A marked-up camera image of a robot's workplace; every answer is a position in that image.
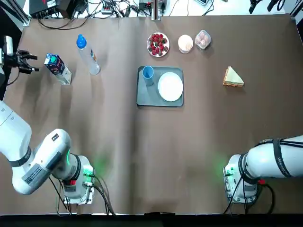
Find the bread slice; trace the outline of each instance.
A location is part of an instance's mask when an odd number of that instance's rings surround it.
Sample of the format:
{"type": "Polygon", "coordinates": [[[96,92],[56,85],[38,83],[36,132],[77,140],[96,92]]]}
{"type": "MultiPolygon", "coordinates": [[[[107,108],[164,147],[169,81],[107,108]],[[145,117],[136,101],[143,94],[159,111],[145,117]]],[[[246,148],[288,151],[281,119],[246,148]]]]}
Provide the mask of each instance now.
{"type": "Polygon", "coordinates": [[[242,87],[244,85],[244,81],[235,72],[235,70],[233,70],[233,68],[231,66],[229,66],[225,73],[223,85],[233,86],[233,87],[242,87]]]}

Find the table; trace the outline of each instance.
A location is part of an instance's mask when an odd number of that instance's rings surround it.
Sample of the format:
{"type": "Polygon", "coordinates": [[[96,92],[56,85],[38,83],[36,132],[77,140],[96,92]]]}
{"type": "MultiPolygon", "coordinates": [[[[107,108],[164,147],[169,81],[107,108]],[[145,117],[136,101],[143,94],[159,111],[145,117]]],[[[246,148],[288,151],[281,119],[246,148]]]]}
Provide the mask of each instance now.
{"type": "MultiPolygon", "coordinates": [[[[20,75],[7,88],[4,102],[31,125],[31,147],[58,127],[70,134],[72,153],[87,156],[94,165],[107,157],[102,174],[117,213],[222,213],[227,206],[222,166],[229,158],[248,152],[261,139],[303,132],[303,47],[288,15],[164,17],[159,23],[144,17],[90,19],[70,31],[49,31],[32,21],[19,47],[38,56],[32,62],[37,67],[46,52],[59,54],[73,73],[72,85],[60,86],[43,67],[20,75]],[[194,37],[201,29],[212,37],[209,49],[194,47],[181,54],[178,37],[194,37]],[[171,41],[161,59],[143,48],[154,31],[171,41]],[[79,33],[100,60],[97,76],[90,76],[80,61],[75,44],[79,33]],[[129,43],[137,43],[137,48],[129,43]],[[182,108],[136,106],[136,71],[143,65],[183,69],[182,108]],[[222,86],[228,66],[243,78],[243,88],[222,86]]],[[[0,213],[55,212],[49,181],[22,196],[12,187],[3,156],[0,171],[6,173],[0,177],[0,213]]],[[[274,212],[302,212],[301,179],[268,182],[276,192],[274,212]]],[[[269,206],[265,190],[251,212],[266,212],[269,206]]],[[[78,210],[104,212],[103,202],[95,194],[92,205],[78,210]]],[[[233,212],[243,212],[243,206],[234,205],[233,212]]]]}
{"type": "MultiPolygon", "coordinates": [[[[177,0],[168,0],[167,9],[164,12],[164,16],[168,16],[174,4],[177,0]]],[[[228,0],[228,2],[225,2],[223,0],[213,0],[214,1],[214,10],[209,12],[208,15],[249,15],[249,8],[250,8],[250,0],[228,0]]],[[[90,0],[92,3],[99,3],[99,0],[90,0]]],[[[29,15],[29,9],[28,9],[28,3],[29,0],[26,0],[23,10],[26,14],[29,15]]],[[[130,3],[132,5],[139,4],[138,0],[130,0],[130,3]]],[[[273,9],[268,12],[267,6],[270,3],[270,0],[263,0],[261,1],[255,8],[253,15],[263,15],[263,14],[284,14],[285,10],[281,9],[280,11],[277,11],[276,6],[273,7],[273,9]]],[[[188,5],[188,15],[189,16],[201,16],[203,15],[207,9],[211,6],[211,2],[209,1],[207,5],[202,6],[201,4],[197,3],[194,0],[179,0],[178,3],[176,3],[174,10],[171,13],[171,16],[186,16],[187,15],[187,4],[188,5]]],[[[89,4],[89,12],[92,13],[95,8],[96,4],[89,4]]],[[[120,4],[121,9],[126,9],[127,5],[126,3],[120,4]]],[[[79,18],[84,18],[87,16],[87,12],[83,13],[82,15],[79,15],[79,18]]],[[[129,17],[136,17],[137,14],[131,10],[129,17]]],[[[106,15],[102,15],[101,13],[96,14],[96,17],[107,17],[106,15]]]]}

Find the power strip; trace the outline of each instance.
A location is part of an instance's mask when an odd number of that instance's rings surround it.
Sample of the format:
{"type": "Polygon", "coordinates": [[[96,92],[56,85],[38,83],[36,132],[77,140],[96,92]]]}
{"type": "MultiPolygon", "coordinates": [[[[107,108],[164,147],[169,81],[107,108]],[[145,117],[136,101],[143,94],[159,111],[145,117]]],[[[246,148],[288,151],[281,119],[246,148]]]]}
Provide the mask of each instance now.
{"type": "Polygon", "coordinates": [[[111,14],[113,14],[110,5],[108,5],[106,2],[102,6],[101,13],[104,14],[104,15],[111,15],[111,14]]]}

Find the green led light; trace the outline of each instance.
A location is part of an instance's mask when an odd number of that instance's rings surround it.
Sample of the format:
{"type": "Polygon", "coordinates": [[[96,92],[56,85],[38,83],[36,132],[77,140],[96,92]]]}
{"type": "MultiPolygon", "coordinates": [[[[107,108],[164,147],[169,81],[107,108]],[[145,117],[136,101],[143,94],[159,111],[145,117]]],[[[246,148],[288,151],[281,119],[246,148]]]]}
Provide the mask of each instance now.
{"type": "Polygon", "coordinates": [[[68,165],[70,165],[70,151],[71,151],[71,149],[68,150],[67,155],[66,155],[66,162],[68,165]]]}

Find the white round plate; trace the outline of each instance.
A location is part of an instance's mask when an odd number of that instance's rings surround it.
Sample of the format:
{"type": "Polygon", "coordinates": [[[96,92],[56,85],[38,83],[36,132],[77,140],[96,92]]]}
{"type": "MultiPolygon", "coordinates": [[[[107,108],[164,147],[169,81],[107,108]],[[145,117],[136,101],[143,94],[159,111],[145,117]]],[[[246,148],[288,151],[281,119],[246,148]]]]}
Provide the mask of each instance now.
{"type": "Polygon", "coordinates": [[[166,72],[159,79],[158,90],[164,100],[174,102],[183,93],[182,80],[176,73],[166,72]]]}
{"type": "MultiPolygon", "coordinates": [[[[166,39],[167,39],[167,43],[165,43],[164,46],[167,46],[168,48],[170,47],[169,39],[167,38],[167,36],[166,36],[164,33],[162,33],[162,32],[154,32],[153,34],[162,34],[162,35],[163,35],[163,38],[166,38],[166,39]]],[[[148,50],[148,48],[149,48],[149,46],[150,46],[150,38],[151,38],[151,36],[152,36],[152,34],[148,37],[147,43],[146,43],[146,48],[147,48],[148,53],[150,53],[151,56],[156,57],[156,58],[163,57],[165,54],[168,53],[169,49],[168,49],[166,52],[164,52],[164,54],[163,54],[162,56],[158,56],[158,54],[153,55],[153,54],[148,50]]]]}

